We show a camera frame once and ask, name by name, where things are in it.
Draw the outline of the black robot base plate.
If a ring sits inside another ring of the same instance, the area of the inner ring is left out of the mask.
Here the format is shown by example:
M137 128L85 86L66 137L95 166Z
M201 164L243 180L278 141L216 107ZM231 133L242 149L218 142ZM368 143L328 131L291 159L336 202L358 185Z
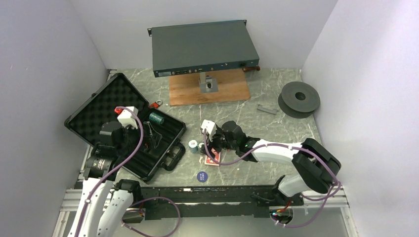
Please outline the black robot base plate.
M273 185L142 187L145 220L176 217L268 218L276 207L302 206L297 194L281 197Z

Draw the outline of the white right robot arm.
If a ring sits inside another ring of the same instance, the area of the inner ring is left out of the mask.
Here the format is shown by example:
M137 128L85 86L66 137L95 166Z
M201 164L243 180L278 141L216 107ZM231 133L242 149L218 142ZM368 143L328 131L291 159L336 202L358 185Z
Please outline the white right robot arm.
M292 165L296 173L280 177L274 186L272 198L278 205L284 205L294 195L306 191L334 195L333 187L340 187L337 174L340 161L317 140L307 138L299 143L275 143L261 138L247 136L234 121L217 126L211 120L203 120L201 132L204 136L202 152L213 162L214 152L234 151L238 159L226 162L232 165L239 161L276 162Z

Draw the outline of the green blue chip stack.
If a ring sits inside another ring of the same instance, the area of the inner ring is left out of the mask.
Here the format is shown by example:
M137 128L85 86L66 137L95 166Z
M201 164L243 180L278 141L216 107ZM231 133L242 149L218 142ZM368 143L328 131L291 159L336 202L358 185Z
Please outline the green blue chip stack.
M148 118L150 122L158 125L162 125L165 122L165 118L157 113L150 113Z

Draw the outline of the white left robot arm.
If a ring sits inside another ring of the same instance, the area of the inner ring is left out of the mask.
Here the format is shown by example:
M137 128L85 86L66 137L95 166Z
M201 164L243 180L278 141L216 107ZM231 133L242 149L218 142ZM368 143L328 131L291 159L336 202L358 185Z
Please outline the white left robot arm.
M84 171L82 196L68 236L110 237L114 234L129 207L142 201L139 182L115 181L117 172L142 150L157 148L162 136L145 121L142 125L104 123Z

